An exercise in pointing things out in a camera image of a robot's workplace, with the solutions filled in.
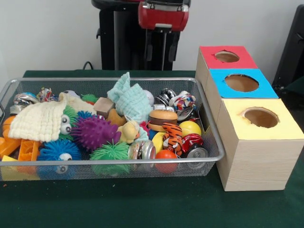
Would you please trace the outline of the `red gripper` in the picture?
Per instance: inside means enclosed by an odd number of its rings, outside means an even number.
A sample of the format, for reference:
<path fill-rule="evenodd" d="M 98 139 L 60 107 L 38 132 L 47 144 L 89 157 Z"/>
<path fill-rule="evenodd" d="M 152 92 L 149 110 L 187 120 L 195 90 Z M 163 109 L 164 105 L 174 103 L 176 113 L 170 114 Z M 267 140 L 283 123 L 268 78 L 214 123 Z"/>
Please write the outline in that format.
<path fill-rule="evenodd" d="M 189 19 L 189 1 L 141 1 L 138 6 L 138 20 L 146 29 L 145 58 L 152 59 L 152 31 L 168 29 L 183 31 Z M 172 33 L 169 61 L 175 61 L 178 48 L 178 32 Z"/>

